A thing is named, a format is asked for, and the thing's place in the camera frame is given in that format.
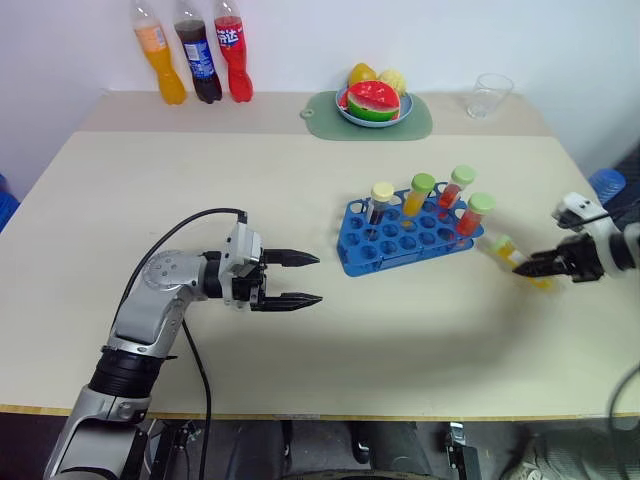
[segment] yellow cap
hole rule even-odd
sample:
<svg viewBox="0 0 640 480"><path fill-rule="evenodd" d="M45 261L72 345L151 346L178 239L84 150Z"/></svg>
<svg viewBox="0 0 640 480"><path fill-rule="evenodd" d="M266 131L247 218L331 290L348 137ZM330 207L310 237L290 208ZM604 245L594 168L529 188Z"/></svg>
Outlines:
<svg viewBox="0 0 640 480"><path fill-rule="evenodd" d="M371 198L377 202L388 202L393 197L393 185L389 182L378 182L371 189Z"/></svg>

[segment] toy watermelon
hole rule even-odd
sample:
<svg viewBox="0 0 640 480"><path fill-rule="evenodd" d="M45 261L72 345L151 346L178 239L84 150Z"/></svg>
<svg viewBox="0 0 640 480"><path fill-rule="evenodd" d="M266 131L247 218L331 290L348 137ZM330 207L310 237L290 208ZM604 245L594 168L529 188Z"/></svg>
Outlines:
<svg viewBox="0 0 640 480"><path fill-rule="evenodd" d="M392 120L400 112L400 97L386 83L377 80L356 83L347 90L349 113L371 122Z"/></svg>

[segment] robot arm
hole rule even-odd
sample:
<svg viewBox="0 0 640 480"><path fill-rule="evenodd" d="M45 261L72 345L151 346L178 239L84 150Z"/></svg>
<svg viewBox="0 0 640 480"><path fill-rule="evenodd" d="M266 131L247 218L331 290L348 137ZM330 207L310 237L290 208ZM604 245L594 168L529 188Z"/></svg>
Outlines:
<svg viewBox="0 0 640 480"><path fill-rule="evenodd" d="M319 260L295 250L262 247L260 235L238 222L223 252L166 251L144 266L124 301L96 370L82 387L45 470L50 478L138 478L146 434L136 428L151 389L193 301L222 298L256 311L291 311L321 297L266 296L268 263L303 266Z"/></svg>
<svg viewBox="0 0 640 480"><path fill-rule="evenodd" d="M640 223L620 232L607 211L577 193L570 193L557 206L553 217L558 226L579 235L565 238L554 250L538 252L513 271L526 277L570 275L574 282L598 280L605 273L617 277L640 268Z"/></svg>

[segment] green mat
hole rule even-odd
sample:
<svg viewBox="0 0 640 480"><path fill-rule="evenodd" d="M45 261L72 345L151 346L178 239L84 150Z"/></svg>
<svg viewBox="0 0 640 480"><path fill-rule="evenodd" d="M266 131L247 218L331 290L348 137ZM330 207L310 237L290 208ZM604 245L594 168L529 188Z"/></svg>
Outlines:
<svg viewBox="0 0 640 480"><path fill-rule="evenodd" d="M309 132L324 140L419 140L431 133L433 121L427 105L411 95L413 110L402 122L386 128L367 128L345 119L336 107L336 92L320 92L309 100L300 116Z"/></svg>

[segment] soda bottle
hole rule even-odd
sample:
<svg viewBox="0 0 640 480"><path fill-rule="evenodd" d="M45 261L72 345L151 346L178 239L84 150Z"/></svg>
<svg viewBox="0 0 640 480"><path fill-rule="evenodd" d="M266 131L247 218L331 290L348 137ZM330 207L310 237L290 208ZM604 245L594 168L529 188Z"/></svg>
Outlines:
<svg viewBox="0 0 640 480"><path fill-rule="evenodd" d="M229 70L229 90L236 102L248 102L253 85L247 74L247 44L234 0L215 0L216 35Z"/></svg>
<svg viewBox="0 0 640 480"><path fill-rule="evenodd" d="M173 26L189 61L198 98L207 103L220 100L222 87L211 58L204 21L189 0L175 0Z"/></svg>
<svg viewBox="0 0 640 480"><path fill-rule="evenodd" d="M131 21L144 55L158 75L162 98L169 105L181 104L187 92L171 65L171 51L160 21L145 0L131 0Z"/></svg>

